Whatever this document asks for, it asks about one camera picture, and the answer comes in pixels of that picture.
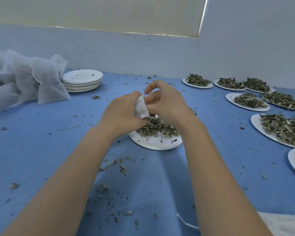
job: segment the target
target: blue table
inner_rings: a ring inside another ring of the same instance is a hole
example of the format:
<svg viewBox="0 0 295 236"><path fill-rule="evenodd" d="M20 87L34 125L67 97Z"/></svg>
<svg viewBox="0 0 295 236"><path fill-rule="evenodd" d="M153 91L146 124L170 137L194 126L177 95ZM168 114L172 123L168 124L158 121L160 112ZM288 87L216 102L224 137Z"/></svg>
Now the blue table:
<svg viewBox="0 0 295 236"><path fill-rule="evenodd" d="M155 79L158 78L104 73L100 87L71 94L71 100L45 105L25 103L1 112L0 232L63 163L85 132L98 123L112 99L134 90L143 92L147 83ZM250 117L258 112L228 102L225 95L231 91L216 86L194 88L180 79L164 80L182 93L191 108L196 108L198 118L207 126L256 210L295 214L295 170L287 159L291 148L268 139L252 126ZM293 89L276 89L295 96ZM94 95L100 95L101 99L91 99ZM273 105L266 113L278 111L295 118L295 111ZM57 131L78 125L81 126ZM105 157L109 161L102 166L127 156L131 158L123 162L128 171L126 176L118 165L98 173L94 186L104 183L112 192L100 199L95 188L91 190L85 214L92 214L83 216L77 235L199 235L199 231L185 226L176 216L179 212L186 222L197 225L183 144L172 150L155 151L122 136L114 141ZM20 187L9 190L12 182ZM135 214L123 216L129 210ZM120 217L115 223L114 216L109 214L117 215L118 211ZM138 230L135 220L139 221Z"/></svg>

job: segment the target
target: hand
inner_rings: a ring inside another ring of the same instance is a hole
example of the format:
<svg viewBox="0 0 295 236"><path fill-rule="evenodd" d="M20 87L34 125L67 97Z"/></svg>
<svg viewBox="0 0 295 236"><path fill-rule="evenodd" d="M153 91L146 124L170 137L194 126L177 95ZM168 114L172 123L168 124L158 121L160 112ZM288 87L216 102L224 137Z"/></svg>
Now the hand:
<svg viewBox="0 0 295 236"><path fill-rule="evenodd" d="M131 94L115 98L105 109L99 127L103 127L114 138L138 130L147 124L147 119L134 116L134 103L142 94L134 91Z"/></svg>
<svg viewBox="0 0 295 236"><path fill-rule="evenodd" d="M156 88L160 90L149 94ZM169 125L177 128L182 121L195 118L181 93L161 79L150 83L144 93L149 94L144 98L149 113L159 115Z"/></svg>

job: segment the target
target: white string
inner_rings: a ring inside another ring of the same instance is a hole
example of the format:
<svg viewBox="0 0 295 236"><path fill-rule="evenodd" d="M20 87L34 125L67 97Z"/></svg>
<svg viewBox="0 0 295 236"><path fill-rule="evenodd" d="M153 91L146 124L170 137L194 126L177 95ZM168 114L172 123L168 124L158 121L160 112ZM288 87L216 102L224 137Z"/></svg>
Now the white string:
<svg viewBox="0 0 295 236"><path fill-rule="evenodd" d="M192 224L186 223L186 222L180 217L180 215L179 215L178 212L177 212L176 215L181 219L182 222L184 222L184 224L185 224L186 226L189 226L189 227L191 227L191 228L199 229L199 227L197 227L197 226L194 226L194 225L192 225Z"/></svg>

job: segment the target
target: person's right hand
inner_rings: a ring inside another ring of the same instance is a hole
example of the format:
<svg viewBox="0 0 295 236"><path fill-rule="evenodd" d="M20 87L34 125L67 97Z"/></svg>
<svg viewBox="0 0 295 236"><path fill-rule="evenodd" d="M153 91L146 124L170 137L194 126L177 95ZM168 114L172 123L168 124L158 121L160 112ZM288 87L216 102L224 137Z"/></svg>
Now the person's right hand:
<svg viewBox="0 0 295 236"><path fill-rule="evenodd" d="M159 115L169 125L177 128L181 121L195 117L181 93L161 79L150 83L144 93L150 93L144 98L149 113Z"/></svg>

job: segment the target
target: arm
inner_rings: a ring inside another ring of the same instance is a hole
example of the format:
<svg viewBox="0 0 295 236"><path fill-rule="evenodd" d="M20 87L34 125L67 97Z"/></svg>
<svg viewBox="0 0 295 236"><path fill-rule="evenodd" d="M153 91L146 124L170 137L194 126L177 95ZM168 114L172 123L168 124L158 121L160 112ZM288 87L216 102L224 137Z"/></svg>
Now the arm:
<svg viewBox="0 0 295 236"><path fill-rule="evenodd" d="M74 236L98 169L112 141L147 123L134 117L141 94L114 99L65 162L10 223L1 236Z"/></svg>
<svg viewBox="0 0 295 236"><path fill-rule="evenodd" d="M203 236L272 236L217 151L206 127L181 94L162 80L145 90L149 113L175 126L184 142Z"/></svg>

